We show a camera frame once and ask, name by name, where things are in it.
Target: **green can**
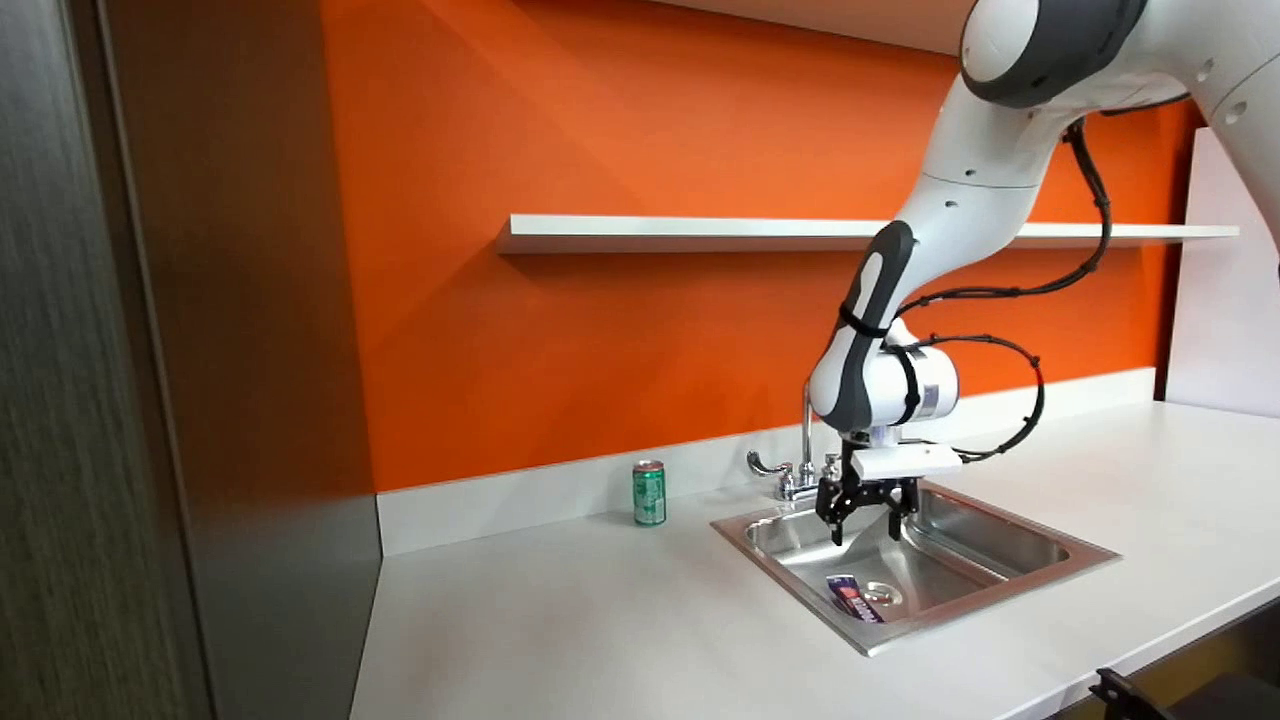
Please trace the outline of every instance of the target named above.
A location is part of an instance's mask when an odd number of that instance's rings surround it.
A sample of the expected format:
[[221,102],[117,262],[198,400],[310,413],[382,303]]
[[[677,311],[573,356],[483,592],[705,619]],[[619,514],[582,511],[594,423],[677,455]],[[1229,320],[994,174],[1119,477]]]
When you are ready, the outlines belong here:
[[667,521],[667,467],[659,461],[631,462],[631,511],[640,527]]

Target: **gray cabinet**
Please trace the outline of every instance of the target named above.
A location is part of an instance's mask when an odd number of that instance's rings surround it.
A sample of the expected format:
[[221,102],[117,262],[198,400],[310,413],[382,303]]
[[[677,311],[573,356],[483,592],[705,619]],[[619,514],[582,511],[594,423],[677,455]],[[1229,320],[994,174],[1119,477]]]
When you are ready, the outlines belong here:
[[375,504],[320,3],[0,3],[0,715],[347,715]]

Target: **object in sink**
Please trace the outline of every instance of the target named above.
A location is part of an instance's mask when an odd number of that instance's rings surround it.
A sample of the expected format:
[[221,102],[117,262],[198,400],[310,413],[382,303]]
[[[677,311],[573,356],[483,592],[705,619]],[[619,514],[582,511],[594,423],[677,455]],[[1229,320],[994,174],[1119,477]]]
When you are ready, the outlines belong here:
[[862,600],[855,577],[828,577],[828,586],[837,592],[837,604],[849,606],[855,619],[885,625],[874,606]]

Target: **drain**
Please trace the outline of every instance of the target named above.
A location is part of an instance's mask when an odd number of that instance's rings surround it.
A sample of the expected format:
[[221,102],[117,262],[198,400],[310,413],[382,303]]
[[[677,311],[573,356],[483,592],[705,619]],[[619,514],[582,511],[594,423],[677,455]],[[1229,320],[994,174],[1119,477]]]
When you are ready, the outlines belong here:
[[874,606],[895,606],[895,604],[905,604],[905,592],[892,586],[892,583],[868,581],[862,583],[862,600],[874,604]]

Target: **robotic arm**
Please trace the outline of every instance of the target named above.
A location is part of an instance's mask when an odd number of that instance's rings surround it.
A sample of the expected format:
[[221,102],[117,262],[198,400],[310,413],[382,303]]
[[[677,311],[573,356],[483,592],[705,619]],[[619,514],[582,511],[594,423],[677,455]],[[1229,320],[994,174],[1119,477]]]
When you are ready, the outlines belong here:
[[900,308],[998,250],[1029,221],[1061,137],[1091,112],[1192,97],[1280,235],[1280,0],[977,0],[959,74],[920,181],[885,224],[806,378],[806,406],[843,437],[818,482],[837,524],[868,501],[913,508],[913,479],[966,455],[900,429],[957,406],[957,366],[914,344]]

